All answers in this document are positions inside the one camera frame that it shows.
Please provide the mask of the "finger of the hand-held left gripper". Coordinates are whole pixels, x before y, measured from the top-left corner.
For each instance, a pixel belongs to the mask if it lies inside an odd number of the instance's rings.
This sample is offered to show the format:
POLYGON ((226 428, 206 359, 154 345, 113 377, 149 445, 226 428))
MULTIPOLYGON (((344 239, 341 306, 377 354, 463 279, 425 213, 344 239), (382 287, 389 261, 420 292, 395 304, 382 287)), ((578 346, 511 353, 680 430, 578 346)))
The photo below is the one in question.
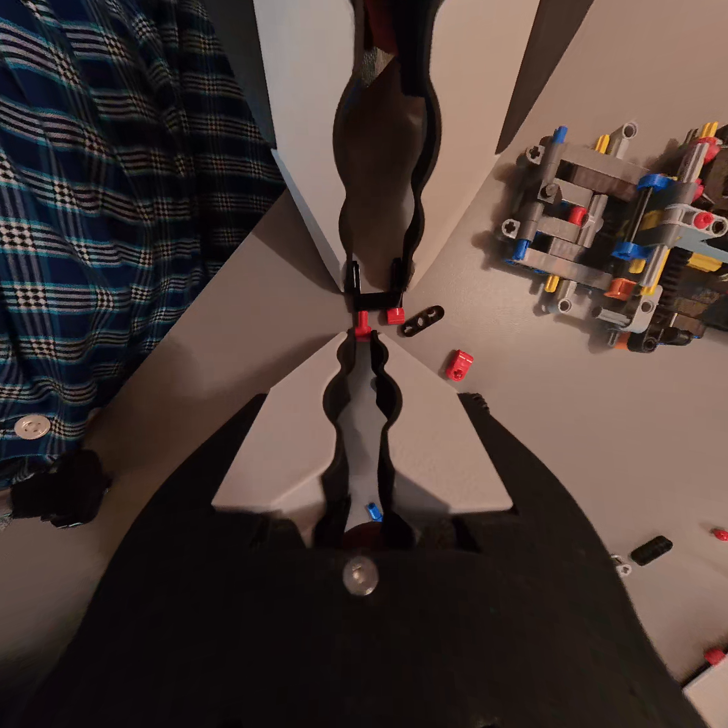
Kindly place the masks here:
POLYGON ((403 94, 424 100, 401 290, 433 264, 492 171, 538 1, 398 2, 403 94))
POLYGON ((337 112, 355 72, 359 2, 255 1, 273 157, 339 290, 347 253, 339 221, 346 192, 334 153, 337 112))

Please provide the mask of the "black badge reel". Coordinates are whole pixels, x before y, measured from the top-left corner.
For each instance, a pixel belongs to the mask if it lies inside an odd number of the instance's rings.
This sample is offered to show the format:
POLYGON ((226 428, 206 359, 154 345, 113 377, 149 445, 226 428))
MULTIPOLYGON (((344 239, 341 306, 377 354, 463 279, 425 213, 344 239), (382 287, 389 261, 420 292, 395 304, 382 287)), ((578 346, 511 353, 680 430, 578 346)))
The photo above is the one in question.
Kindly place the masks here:
POLYGON ((13 485, 4 515, 13 521, 39 519, 58 529, 93 521, 111 486, 93 450, 65 453, 53 466, 13 485))

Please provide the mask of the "black lego connector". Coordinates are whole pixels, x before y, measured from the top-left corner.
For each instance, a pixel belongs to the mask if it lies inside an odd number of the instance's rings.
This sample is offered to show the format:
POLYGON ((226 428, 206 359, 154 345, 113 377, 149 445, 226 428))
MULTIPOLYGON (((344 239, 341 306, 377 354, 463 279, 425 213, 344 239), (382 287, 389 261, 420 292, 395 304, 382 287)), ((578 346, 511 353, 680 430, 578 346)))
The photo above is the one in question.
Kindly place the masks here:
POLYGON ((645 567, 663 557, 673 549, 674 543, 664 535, 657 535, 634 548, 629 559, 640 567, 645 567))

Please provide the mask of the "black lego frame piece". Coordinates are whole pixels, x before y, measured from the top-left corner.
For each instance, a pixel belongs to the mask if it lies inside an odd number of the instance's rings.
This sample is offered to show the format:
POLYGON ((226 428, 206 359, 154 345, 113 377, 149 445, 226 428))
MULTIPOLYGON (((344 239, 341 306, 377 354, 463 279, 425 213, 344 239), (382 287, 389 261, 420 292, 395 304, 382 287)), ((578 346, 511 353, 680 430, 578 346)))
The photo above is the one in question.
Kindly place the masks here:
POLYGON ((390 267, 389 288, 387 290, 363 293, 361 291, 360 267, 357 260, 347 263, 344 278, 344 294, 349 296, 353 311, 378 312, 400 308, 404 293, 404 266, 401 258, 392 260, 390 267))

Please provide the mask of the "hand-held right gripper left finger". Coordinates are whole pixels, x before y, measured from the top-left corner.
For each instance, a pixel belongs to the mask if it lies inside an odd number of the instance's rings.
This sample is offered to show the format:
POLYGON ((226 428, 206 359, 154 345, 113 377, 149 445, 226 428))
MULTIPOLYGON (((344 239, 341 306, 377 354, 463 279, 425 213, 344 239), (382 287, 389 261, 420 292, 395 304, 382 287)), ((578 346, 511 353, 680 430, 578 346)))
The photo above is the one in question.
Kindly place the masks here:
POLYGON ((292 521, 305 545, 325 514, 323 474, 334 460, 336 428, 324 395, 341 373, 338 333, 274 385, 223 477, 212 505, 218 512, 292 521))

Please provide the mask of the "blue plaid shirt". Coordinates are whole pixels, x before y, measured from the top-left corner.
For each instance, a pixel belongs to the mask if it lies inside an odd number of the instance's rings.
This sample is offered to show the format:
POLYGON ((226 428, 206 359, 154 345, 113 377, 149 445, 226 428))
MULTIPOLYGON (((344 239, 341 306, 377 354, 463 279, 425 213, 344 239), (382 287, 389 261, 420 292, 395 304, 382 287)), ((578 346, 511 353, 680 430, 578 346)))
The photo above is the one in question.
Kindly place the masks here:
POLYGON ((285 191, 203 2, 2 2, 2 488, 80 446, 285 191))

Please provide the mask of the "black thin lego liftarm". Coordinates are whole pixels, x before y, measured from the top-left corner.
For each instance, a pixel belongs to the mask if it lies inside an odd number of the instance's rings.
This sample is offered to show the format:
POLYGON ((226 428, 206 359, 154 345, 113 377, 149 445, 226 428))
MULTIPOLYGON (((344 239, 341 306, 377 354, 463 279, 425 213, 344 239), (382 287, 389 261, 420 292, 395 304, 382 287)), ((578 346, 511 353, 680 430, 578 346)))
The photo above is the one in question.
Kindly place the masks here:
POLYGON ((445 310, 440 305, 433 305, 407 318, 400 325, 400 333, 405 338, 411 338, 428 329, 434 323, 444 318, 445 310))

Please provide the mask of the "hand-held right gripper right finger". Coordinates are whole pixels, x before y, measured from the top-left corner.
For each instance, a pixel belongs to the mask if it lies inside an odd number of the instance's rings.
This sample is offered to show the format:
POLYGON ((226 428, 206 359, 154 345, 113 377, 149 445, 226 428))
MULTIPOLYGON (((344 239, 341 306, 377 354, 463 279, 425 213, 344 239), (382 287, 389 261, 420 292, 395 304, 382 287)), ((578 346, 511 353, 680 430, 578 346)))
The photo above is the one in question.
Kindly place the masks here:
POLYGON ((458 392, 386 335, 371 334, 370 360, 385 418, 377 466, 385 543, 412 548, 429 526, 511 510, 458 392))

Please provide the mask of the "lego car chassis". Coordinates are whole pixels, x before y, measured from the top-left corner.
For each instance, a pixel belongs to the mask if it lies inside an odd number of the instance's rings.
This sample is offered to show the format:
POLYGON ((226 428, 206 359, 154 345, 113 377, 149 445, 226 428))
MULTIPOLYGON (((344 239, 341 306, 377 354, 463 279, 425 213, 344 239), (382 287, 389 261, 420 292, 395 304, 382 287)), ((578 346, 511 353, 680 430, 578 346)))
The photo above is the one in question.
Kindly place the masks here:
POLYGON ((588 147, 559 126, 530 145, 499 237, 546 313, 588 300, 607 346, 650 354, 727 331, 727 130, 689 130, 655 169, 627 159, 638 133, 629 121, 588 147))

